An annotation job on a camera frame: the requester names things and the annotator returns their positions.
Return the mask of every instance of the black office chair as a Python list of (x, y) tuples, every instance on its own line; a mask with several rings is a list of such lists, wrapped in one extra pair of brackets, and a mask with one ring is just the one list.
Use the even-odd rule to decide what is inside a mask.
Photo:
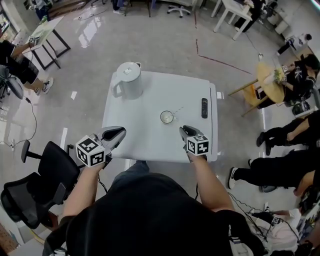
[(74, 160), (58, 145), (49, 141), (43, 154), (29, 151), (30, 142), (24, 142), (21, 159), (40, 159), (38, 173), (4, 184), (0, 199), (6, 213), (14, 222), (23, 221), (35, 229), (40, 223), (50, 227), (49, 209), (61, 205), (74, 188), (80, 169)]

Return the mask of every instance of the sneaker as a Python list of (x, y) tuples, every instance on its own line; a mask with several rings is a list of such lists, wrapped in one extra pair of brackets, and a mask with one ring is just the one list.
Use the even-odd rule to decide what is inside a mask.
[(36, 88), (36, 89), (34, 90), (34, 93), (35, 93), (37, 96), (39, 96), (39, 95), (40, 95), (40, 90), (39, 90), (39, 88)]
[(252, 159), (249, 159), (249, 160), (248, 160), (248, 165), (250, 166), (250, 168), (251, 168), (251, 164), (252, 164), (252, 162), (253, 162), (253, 160), (252, 160)]
[(51, 86), (54, 84), (54, 79), (51, 77), (48, 79), (48, 81), (44, 82), (44, 88), (42, 89), (44, 94), (47, 94), (51, 88)]
[(234, 187), (235, 187), (235, 184), (236, 184), (236, 180), (234, 179), (234, 174), (235, 174), (235, 171), (238, 170), (238, 168), (235, 168), (235, 167), (232, 167), (230, 169), (230, 174), (229, 174), (229, 179), (228, 179), (228, 188), (230, 190), (232, 190)]
[(266, 144), (266, 145), (265, 145), (265, 154), (266, 154), (267, 156), (270, 156), (270, 153), (271, 153), (271, 146), (268, 145), (268, 144)]
[(114, 13), (114, 14), (122, 15), (122, 14), (125, 14), (125, 11), (124, 11), (124, 10), (119, 9), (119, 10), (113, 10), (113, 13)]
[(260, 147), (262, 143), (264, 143), (264, 141), (265, 141), (265, 133), (261, 132), (259, 137), (256, 139), (256, 146)]

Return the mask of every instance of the white desk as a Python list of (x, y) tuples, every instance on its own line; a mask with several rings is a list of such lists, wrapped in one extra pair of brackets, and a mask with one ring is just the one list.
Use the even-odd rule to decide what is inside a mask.
[(213, 29), (213, 32), (217, 32), (219, 27), (221, 26), (222, 22), (226, 18), (228, 12), (232, 12), (233, 15), (230, 18), (228, 24), (231, 24), (233, 19), (235, 18), (236, 15), (242, 17), (245, 19), (245, 23), (242, 25), (242, 27), (239, 29), (239, 31), (234, 35), (232, 38), (233, 40), (236, 40), (238, 36), (242, 33), (242, 31), (245, 29), (245, 27), (248, 25), (250, 21), (252, 21), (251, 17), (248, 15), (249, 8), (247, 6), (243, 7), (240, 3), (234, 1), (234, 0), (218, 0), (216, 3), (213, 12), (211, 14), (211, 18), (213, 18), (217, 14), (217, 10), (219, 8), (219, 5), (221, 2), (224, 4), (225, 11), (223, 12), (221, 18), (219, 19), (218, 23)]
[[(47, 48), (44, 46), (44, 42), (46, 41), (48, 43), (48, 45), (52, 48), (53, 52), (56, 53), (56, 50), (53, 48), (53, 46), (49, 43), (48, 41), (48, 36), (53, 33), (59, 40), (60, 42), (66, 47), (66, 49), (64, 49), (63, 51), (56, 53), (56, 57), (59, 58), (62, 54), (64, 54), (65, 52), (69, 51), (71, 48), (69, 47), (69, 45), (62, 39), (62, 37), (57, 33), (57, 31), (55, 30), (55, 27), (58, 25), (58, 23), (64, 18), (64, 16), (61, 16), (59, 18), (55, 18), (53, 20), (50, 20), (48, 22), (45, 22), (41, 25), (39, 25), (35, 31), (32, 33), (31, 36), (35, 35), (36, 33), (38, 33), (39, 31), (43, 31), (42, 36), (40, 37), (38, 43), (31, 48), (32, 54), (34, 55), (34, 57), (36, 58), (36, 60), (39, 62), (40, 66), (43, 68), (43, 70), (46, 70), (50, 65), (52, 65), (53, 63), (55, 63), (59, 69), (61, 69), (59, 63), (57, 62), (57, 60), (55, 58), (52, 57), (52, 55), (49, 53), (49, 51), (47, 50)], [(46, 53), (49, 55), (49, 57), (52, 59), (52, 61), (44, 66), (44, 64), (41, 62), (39, 56), (36, 53), (36, 49), (39, 49), (40, 47), (43, 47), (43, 49), (46, 51)]]
[[(102, 127), (122, 126), (126, 136), (112, 157), (146, 161), (189, 163), (179, 127), (188, 125), (210, 138), (208, 162), (217, 159), (218, 114), (216, 87), (207, 80), (181, 75), (141, 72), (142, 95), (135, 100), (115, 98), (109, 89)], [(208, 99), (208, 118), (201, 117), (201, 100)], [(164, 124), (162, 111), (177, 120)]]

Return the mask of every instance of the floor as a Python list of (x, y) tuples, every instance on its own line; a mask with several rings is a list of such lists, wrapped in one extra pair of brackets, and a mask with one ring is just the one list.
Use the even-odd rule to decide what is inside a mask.
[[(49, 75), (54, 78), (50, 92), (36, 96), (25, 90), (37, 119), (30, 146), (33, 152), (41, 154), (48, 141), (64, 146), (62, 134), (65, 128), (65, 146), (101, 128), (112, 73), (127, 61), (142, 63), (144, 71), (201, 78), (215, 84), (219, 153), (217, 161), (210, 165), (223, 184), (232, 166), (246, 167), (249, 158), (265, 156), (264, 146), (256, 147), (256, 138), (261, 131), (283, 126), (294, 118), (284, 105), (273, 105), (264, 111), (254, 110), (241, 117), (249, 108), (243, 96), (241, 93), (228, 96), (228, 92), (255, 79), (258, 52), (263, 53), (263, 61), (278, 65), (275, 52), (282, 40), (259, 23), (234, 41), (234, 27), (226, 22), (218, 33), (213, 32), (223, 10), (215, 18), (210, 18), (210, 9), (197, 10), (195, 15), (179, 18), (178, 13), (167, 14), (166, 3), (158, 3), (149, 18), (147, 9), (139, 3), (133, 5), (127, 17), (114, 14), (109, 3), (98, 3), (96, 8), (89, 8), (88, 5), (66, 15), (56, 28), (71, 50), (59, 58), (62, 69), (52, 65), (46, 72), (41, 71), (42, 78)], [(54, 47), (62, 49), (54, 36), (49, 40)], [(45, 52), (38, 55), (41, 59), (46, 58)], [(0, 141), (14, 139), (16, 143), (30, 138), (35, 130), (31, 106), (10, 95), (3, 100), (2, 108)], [(23, 142), (12, 151), (1, 143), (0, 186), (37, 171), (38, 160), (28, 158), (25, 164), (22, 163), (22, 146)], [(283, 147), (274, 148), (271, 157), (281, 156), (283, 151)], [(191, 165), (148, 164), (152, 172), (172, 177), (191, 197), (195, 196), (196, 180)], [(124, 168), (124, 159), (114, 159), (101, 172), (101, 181), (109, 188), (115, 175)], [(97, 198), (104, 193), (99, 185)], [(264, 194), (244, 181), (236, 185), (232, 194), (260, 209), (265, 202), (274, 210), (291, 209), (296, 203), (292, 189), (279, 188)], [(57, 214), (61, 211), (61, 206), (53, 209)]]

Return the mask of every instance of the chair armrest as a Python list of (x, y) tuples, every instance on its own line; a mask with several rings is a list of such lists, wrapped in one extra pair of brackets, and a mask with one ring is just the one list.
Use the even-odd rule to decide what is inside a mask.
[(54, 194), (52, 201), (56, 205), (62, 205), (62, 203), (64, 202), (64, 199), (66, 198), (66, 194), (67, 194), (66, 187), (62, 183), (60, 183), (58, 188), (56, 189), (56, 192)]

